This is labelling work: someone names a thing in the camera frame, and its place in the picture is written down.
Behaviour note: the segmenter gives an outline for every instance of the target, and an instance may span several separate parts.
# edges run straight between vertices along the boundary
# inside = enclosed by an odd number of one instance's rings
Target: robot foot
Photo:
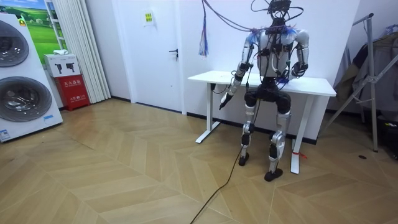
[[[266,173],[264,180],[266,180],[267,182],[271,182],[274,179],[280,177],[283,173],[284,173],[283,170],[277,168],[274,173],[271,172]]]
[[[246,164],[246,161],[249,159],[249,153],[246,153],[246,157],[241,157],[239,159],[239,166],[244,166]]]

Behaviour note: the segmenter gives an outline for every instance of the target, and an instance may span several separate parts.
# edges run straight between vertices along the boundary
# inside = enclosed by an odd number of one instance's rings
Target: fire extinguisher box
[[[68,111],[90,105],[82,75],[57,77],[55,83],[60,92],[62,103]]]

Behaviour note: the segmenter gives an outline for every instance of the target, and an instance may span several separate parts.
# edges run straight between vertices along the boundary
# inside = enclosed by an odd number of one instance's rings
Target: white door
[[[174,0],[116,0],[133,102],[181,111]],[[153,25],[146,22],[152,13]]]

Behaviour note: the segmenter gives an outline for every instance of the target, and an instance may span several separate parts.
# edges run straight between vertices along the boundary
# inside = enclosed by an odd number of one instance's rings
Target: dryer
[[[13,14],[0,14],[0,141],[61,122],[27,26]]]

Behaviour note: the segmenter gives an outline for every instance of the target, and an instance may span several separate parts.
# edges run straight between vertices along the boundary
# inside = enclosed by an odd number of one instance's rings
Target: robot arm
[[[308,55],[310,53],[310,49],[308,48],[309,40],[310,36],[306,30],[297,31],[296,41],[298,42],[297,45],[298,62],[294,64],[292,70],[292,75],[297,78],[303,76],[308,68]]]
[[[250,58],[254,49],[254,46],[252,44],[253,38],[253,33],[250,33],[249,36],[246,38],[242,51],[242,61],[238,64],[238,68],[236,69],[233,84],[228,88],[228,91],[221,99],[220,110],[232,99],[232,96],[237,92],[239,86],[241,85],[245,73],[252,66],[250,64]]]

